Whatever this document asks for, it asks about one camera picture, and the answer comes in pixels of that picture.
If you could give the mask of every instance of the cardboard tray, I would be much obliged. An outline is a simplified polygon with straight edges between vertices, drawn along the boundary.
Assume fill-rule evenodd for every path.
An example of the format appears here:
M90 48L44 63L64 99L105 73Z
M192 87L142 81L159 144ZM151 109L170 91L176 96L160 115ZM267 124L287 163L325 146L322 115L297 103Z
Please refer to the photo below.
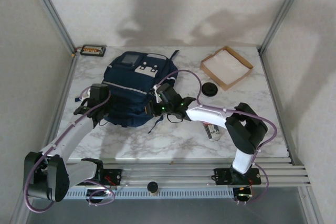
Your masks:
M216 77L205 65L204 62L207 61L208 59L214 57L216 54L221 52L222 50L226 50L229 54L231 54L233 57L235 57L241 64L243 64L245 67L249 68L249 70L240 78L237 80L231 82L231 83L225 83L224 81L220 80L218 77ZM203 70L211 79L213 79L223 90L228 90L231 88L233 85L235 85L237 82L248 76L253 69L253 65L248 62L243 56L241 56L239 53L237 53L235 50L233 50L229 46L222 47L221 49L217 50L213 55L209 55L206 57L204 60L201 61L201 66L200 69Z

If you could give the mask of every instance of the backpack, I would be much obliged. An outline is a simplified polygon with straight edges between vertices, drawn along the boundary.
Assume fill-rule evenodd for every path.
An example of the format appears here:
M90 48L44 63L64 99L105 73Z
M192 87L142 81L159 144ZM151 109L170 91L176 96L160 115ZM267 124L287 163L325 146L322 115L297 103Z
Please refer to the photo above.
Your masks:
M104 84L111 91L113 105L105 120L122 127L138 127L152 119L145 112L145 106L155 97L152 88L164 77L177 70L172 58L160 54L143 52L124 52L107 66ZM177 73L167 78L164 83L174 86Z

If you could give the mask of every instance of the black round object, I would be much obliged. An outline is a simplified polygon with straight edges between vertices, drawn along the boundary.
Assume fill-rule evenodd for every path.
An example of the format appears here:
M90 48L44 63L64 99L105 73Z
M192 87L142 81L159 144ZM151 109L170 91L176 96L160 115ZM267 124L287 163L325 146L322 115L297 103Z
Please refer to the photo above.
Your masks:
M211 82L207 82L202 85L202 93L207 97L213 97L217 94L218 88Z
M155 193L157 192L159 186L157 185L156 182L152 181L152 182L149 182L148 185L147 185L147 190L150 192L150 193Z

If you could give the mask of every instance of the white paper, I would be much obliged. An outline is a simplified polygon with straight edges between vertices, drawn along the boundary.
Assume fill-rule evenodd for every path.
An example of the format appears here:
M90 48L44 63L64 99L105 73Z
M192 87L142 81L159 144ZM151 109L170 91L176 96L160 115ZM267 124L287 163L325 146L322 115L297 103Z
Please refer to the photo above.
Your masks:
M241 64L226 50L208 59L204 65L226 84L234 82L249 71L249 68Z

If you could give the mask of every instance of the marble table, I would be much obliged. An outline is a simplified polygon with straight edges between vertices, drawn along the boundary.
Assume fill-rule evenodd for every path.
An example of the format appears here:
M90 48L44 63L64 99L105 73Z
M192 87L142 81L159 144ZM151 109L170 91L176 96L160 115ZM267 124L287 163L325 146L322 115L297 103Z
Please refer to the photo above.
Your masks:
M62 116L59 131L63 130L72 114L80 104L75 103L75 97L92 85L101 83L102 75L113 58L124 51L154 52L170 56L175 49L180 52L174 58L179 69L194 71L202 82L211 79L200 70L200 61L209 54L213 54L219 47L108 47L103 58L79 56L74 78ZM266 145L258 157L288 157L285 140L270 92L265 79L258 52L255 47L234 47L253 66L252 73L227 91L218 89L218 94L212 98L201 95L204 104L221 105L233 108L240 102L248 103L258 115L275 122L278 127L277 137ZM198 83L189 73L179 73L175 89L181 96L195 97ZM235 156L236 148L225 129L221 129L222 137L217 142L211 142L201 122L172 124L167 119L148 131L156 119L149 120L145 125L137 128L122 128L107 123L97 126L77 146L70 156L69 162L76 162L84 157L100 159L151 159L151 158L230 158Z

